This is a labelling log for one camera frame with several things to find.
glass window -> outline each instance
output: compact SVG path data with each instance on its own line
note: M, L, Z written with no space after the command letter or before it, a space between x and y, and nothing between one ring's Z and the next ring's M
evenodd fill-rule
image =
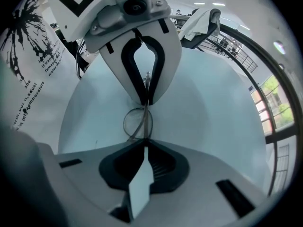
M263 111L259 115L260 115L261 121L265 121L266 119L269 119L269 115L268 115L267 111Z
M252 99L254 100L255 103L261 101L261 97L260 97L260 95L259 95L259 93L258 93L257 90L255 90L255 91L251 94L251 96L252 96Z
M271 124L270 124L269 120L264 121L262 123L262 126L263 126L263 132L264 133L269 133L269 132L272 131Z
M268 95L271 92L277 93L279 82L274 75L271 75L261 86L265 95Z
M265 109L264 102L261 101L261 102L257 103L257 104L256 104L256 107L257 107L258 112L264 110L264 109Z
M290 109L289 106L286 109L284 109L284 107L286 107L286 106L288 106L288 105L281 104L280 105L281 113L274 116L277 128L280 128L280 127L294 121L294 116L293 116L292 110Z
M267 96L267 100L269 103L269 107L271 108L271 111L273 112L273 115L278 114L279 111L279 105L281 104L280 100L277 100L277 97L275 96L274 93L270 93Z

white cloth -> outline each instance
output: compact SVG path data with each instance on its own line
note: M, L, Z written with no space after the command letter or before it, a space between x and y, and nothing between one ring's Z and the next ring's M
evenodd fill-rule
M209 16L210 10L204 11L203 9L198 9L183 25L181 32L179 33L179 39L184 37L189 41L192 41L196 35L206 34L209 26ZM214 35L219 35L220 24L218 24L220 14L216 13L212 19L212 22L218 25L217 29L214 31Z
M76 62L42 18L38 0L22 0L12 15L14 22L0 36L1 70L10 74L2 82L1 114L57 153L63 116L79 82Z

chair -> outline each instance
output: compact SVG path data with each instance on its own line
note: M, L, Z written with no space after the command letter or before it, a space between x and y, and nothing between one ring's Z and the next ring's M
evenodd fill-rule
M218 9L212 9L210 11L210 16L209 16L209 26L208 26L208 31L207 34L201 34L201 35L196 35L192 41L189 41L185 37L181 40L181 45L182 47L185 48L190 48L190 49L195 49L197 48L205 39L207 39L217 28L217 24L213 23L212 20L215 17L216 14L220 13L221 11Z

gray plastic part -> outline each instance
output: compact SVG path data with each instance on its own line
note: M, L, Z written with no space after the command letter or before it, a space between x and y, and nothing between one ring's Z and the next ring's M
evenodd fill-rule
M164 22L169 30L169 32L165 34L162 32L158 21L153 21L137 28L142 36L150 36L157 40L163 47L165 54L165 58L163 58L163 69L153 95L153 104L155 104L169 88L178 68L182 53L181 43L174 24L169 18L165 18ZM126 43L134 38L135 33L129 31L111 41L113 52L109 52L105 46L101 48L99 52L129 96L136 103L141 104L140 97L126 72L121 57L122 50Z
M145 12L136 16L129 15L124 11L126 1L128 0L116 0L117 5L106 6L98 13L84 37L90 53L98 51L106 43L133 28L166 18L171 13L165 0L142 0L146 3Z
M214 227L236 221L237 215L215 185L217 181L224 179L231 180L255 206L266 199L261 190L222 160L171 143L157 140L155 142L184 155L191 171L187 180L174 192L152 194L149 203L131 223L132 226ZM80 159L82 163L64 168L63 171L92 203L109 211L122 202L124 192L111 189L100 176L98 166L105 155L124 146L125 143L55 157L58 162Z
M38 144L28 135L9 128L0 128L0 138L0 168L13 189L50 226L67 227L67 216L47 178Z
M85 196L85 194L78 189L78 186L74 185L73 182L69 180L67 175L60 168L55 155L48 145L40 144L39 149L47 177L53 191L63 206L65 215L68 218L69 226L128 226L126 223L108 215L107 212L100 209L89 199L87 199L87 196ZM98 169L92 168L91 171L95 172L96 179L101 178L101 176L98 175ZM90 182L86 183L88 189L91 186L94 186L94 180L95 179L92 178ZM99 191L104 196L107 194L107 192L102 191L102 189L99 189Z

black slot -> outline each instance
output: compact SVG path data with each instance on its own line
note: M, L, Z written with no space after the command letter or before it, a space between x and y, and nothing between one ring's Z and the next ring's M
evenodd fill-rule
M82 163L82 161L80 159L74 159L74 160L70 160L70 161L60 162L59 165L61 168L65 168L65 167L73 166L73 165L76 165L79 163Z
M255 209L251 202L231 183L230 180L216 182L216 185L240 218Z
M169 32L169 28L167 28L167 25L165 23L165 20L163 18L159 19L159 24L161 26L161 29L163 31L164 34L168 33Z
M142 38L142 34L140 33L140 31L137 28L132 29L132 31L134 32L136 39L140 40L140 38Z
M108 52L110 54L114 53L114 49L113 49L113 47L112 47L112 45L111 45L110 42L106 43L106 48L108 49Z

